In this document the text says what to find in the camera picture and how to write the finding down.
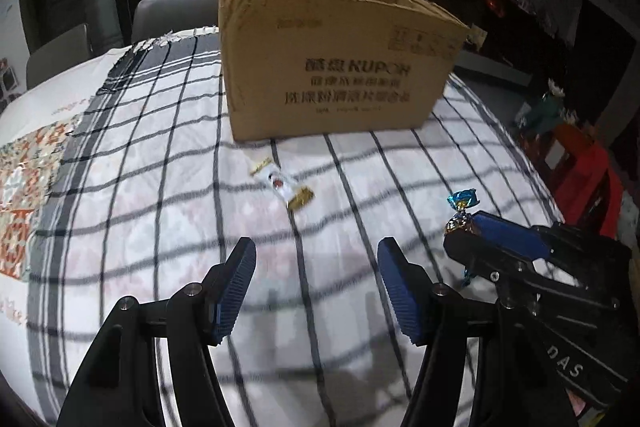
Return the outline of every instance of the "twisted candy wrapper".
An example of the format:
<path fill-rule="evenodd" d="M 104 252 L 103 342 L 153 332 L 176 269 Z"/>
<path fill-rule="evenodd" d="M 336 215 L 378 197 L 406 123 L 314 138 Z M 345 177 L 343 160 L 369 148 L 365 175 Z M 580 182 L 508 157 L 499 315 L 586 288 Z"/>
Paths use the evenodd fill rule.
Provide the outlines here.
<path fill-rule="evenodd" d="M 449 201 L 451 208 L 453 208 L 456 213 L 447 221 L 444 233 L 453 232 L 457 229 L 476 233 L 473 220 L 471 219 L 471 216 L 466 213 L 468 208 L 476 206 L 476 204 L 479 203 L 478 198 L 476 197 L 476 190 L 474 188 L 468 188 L 467 190 L 454 192 L 447 198 L 447 201 Z"/>

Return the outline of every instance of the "ribbed blue pad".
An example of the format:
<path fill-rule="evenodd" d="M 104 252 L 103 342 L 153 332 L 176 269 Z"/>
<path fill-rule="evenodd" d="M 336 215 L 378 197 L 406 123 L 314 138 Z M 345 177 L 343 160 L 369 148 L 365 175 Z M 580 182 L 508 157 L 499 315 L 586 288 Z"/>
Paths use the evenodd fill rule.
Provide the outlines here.
<path fill-rule="evenodd" d="M 532 261 L 549 257 L 549 247 L 538 232 L 480 212 L 473 216 L 480 235 L 507 250 Z"/>
<path fill-rule="evenodd" d="M 393 256 L 382 241 L 378 245 L 378 267 L 402 333 L 409 337 L 412 344 L 418 343 L 424 336 L 420 307 L 407 287 Z"/>
<path fill-rule="evenodd" d="M 251 277 L 255 270 L 255 247 L 249 249 L 238 264 L 236 272 L 230 277 L 222 298 L 216 309 L 216 322 L 213 325 L 212 336 L 216 343 L 231 334 L 238 318 L 240 306 L 244 301 L 246 290 L 249 288 Z"/>

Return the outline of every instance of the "orange patterned fabric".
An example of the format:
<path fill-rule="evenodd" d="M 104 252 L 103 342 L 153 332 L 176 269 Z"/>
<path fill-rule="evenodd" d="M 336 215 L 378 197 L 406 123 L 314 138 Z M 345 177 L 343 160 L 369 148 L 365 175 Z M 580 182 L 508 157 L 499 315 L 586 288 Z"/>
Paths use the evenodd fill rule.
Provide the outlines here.
<path fill-rule="evenodd" d="M 62 161 L 79 116 L 47 125 L 0 148 L 0 273 L 21 279 L 37 210 Z"/>

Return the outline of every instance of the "tablecloth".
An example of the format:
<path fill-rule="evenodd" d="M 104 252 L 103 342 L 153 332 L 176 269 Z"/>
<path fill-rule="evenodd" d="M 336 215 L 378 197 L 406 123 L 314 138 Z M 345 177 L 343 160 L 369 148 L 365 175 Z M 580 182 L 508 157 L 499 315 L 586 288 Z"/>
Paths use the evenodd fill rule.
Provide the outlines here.
<path fill-rule="evenodd" d="M 474 187 L 479 208 L 527 226 L 561 215 L 503 127 L 453 75 L 420 129 L 238 144 L 218 50 L 217 34 L 130 50 L 68 144 L 36 231 L 29 286 L 43 415 L 55 422 L 118 298 L 168 298 L 247 235 L 257 245 L 254 278 L 233 333 L 210 349 L 236 425 L 399 425 L 424 348 L 399 331 L 378 241 L 395 237 L 432 280 L 456 285 L 462 267 L 442 249 L 452 191 Z M 316 198 L 288 213 L 248 175 L 266 156 Z M 495 299 L 484 280 L 463 294 Z M 166 343 L 157 348 L 164 415 L 179 425 Z M 470 339 L 457 425 L 470 413 L 476 355 Z"/>

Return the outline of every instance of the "chair backrest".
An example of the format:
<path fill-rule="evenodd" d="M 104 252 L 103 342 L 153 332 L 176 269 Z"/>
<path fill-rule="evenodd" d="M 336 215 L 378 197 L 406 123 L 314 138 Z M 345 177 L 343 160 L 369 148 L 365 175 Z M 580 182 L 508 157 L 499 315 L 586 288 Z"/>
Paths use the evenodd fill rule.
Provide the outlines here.
<path fill-rule="evenodd" d="M 142 0 L 133 15 L 131 42 L 218 25 L 218 0 Z"/>
<path fill-rule="evenodd" d="M 86 24 L 79 24 L 37 49 L 27 60 L 27 89 L 93 58 Z"/>

